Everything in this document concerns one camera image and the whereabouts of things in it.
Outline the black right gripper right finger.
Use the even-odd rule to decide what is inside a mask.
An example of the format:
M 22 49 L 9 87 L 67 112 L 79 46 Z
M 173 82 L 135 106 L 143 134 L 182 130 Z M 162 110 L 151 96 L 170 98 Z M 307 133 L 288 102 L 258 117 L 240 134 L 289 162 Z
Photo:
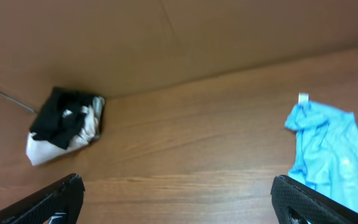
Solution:
M 279 224 L 358 224 L 358 213 L 287 175 L 276 176 L 270 191 Z

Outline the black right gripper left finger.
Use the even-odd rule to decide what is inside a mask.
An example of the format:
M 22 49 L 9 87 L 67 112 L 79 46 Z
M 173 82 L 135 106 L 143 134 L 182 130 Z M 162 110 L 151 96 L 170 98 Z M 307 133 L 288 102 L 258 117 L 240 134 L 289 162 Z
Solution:
M 76 224 L 84 194 L 82 178 L 69 174 L 0 210 L 0 224 Z

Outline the black t-shirt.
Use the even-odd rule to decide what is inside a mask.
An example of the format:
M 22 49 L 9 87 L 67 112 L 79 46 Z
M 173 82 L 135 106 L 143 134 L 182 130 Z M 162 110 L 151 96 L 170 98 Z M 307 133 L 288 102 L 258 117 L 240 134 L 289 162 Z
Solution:
M 32 139 L 67 149 L 85 124 L 86 112 L 94 94 L 55 87 L 30 126 Z

